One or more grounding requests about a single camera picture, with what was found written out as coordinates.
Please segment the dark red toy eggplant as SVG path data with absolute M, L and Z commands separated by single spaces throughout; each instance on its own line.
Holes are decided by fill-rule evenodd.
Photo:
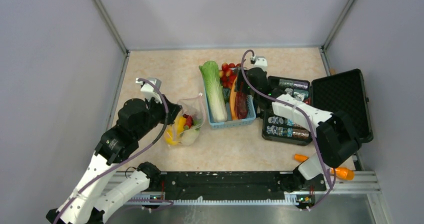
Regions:
M 235 114 L 237 119 L 244 119 L 248 115 L 248 96 L 242 92 L 237 92 L 235 96 Z

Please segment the yellow toy bell pepper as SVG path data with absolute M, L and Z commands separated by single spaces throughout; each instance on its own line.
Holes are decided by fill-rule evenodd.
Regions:
M 178 121 L 174 125 L 174 127 L 175 127 L 175 133 L 177 135 L 180 135 L 180 133 L 184 131 L 184 124 L 185 124 L 185 122 L 186 122 L 186 119 L 183 116 L 180 116 L 178 118 Z

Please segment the clear zip bag pink dots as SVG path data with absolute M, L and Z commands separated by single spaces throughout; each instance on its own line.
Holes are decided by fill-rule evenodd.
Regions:
M 163 135 L 167 145 L 190 146 L 196 141 L 206 121 L 203 97 L 203 93 L 200 92 L 196 97 L 177 102 L 182 106 L 182 110 L 174 118 L 174 124 L 169 125 Z

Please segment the red toy chili pepper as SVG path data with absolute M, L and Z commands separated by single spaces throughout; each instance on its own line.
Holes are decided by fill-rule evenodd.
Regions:
M 190 116 L 189 118 L 185 119 L 185 127 L 191 128 L 191 126 L 194 124 L 194 119 L 192 116 Z

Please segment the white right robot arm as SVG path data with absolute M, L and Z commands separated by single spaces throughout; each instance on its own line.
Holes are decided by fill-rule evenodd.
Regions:
M 307 190 L 319 174 L 329 181 L 330 169 L 338 168 L 362 146 L 348 113 L 321 110 L 272 89 L 267 73 L 261 68 L 241 69 L 236 86 L 238 91 L 249 92 L 256 98 L 259 107 L 270 108 L 275 115 L 288 118 L 310 132 L 316 153 L 295 168 L 293 184 L 299 190 Z

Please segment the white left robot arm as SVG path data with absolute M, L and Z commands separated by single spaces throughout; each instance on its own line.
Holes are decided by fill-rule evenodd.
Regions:
M 139 140 L 158 124 L 163 125 L 162 135 L 181 111 L 181 105 L 167 99 L 128 100 L 118 111 L 116 125 L 101 136 L 87 170 L 68 200 L 49 210 L 46 219 L 51 224 L 104 224 L 137 193 L 156 190 L 161 182 L 160 171 L 145 162 L 118 186 L 103 193 L 117 168 L 135 157 Z

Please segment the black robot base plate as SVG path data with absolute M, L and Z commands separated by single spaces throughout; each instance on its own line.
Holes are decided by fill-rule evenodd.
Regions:
M 326 191 L 322 174 L 305 180 L 292 172 L 168 172 L 147 188 L 166 200 L 282 200 L 289 193 Z

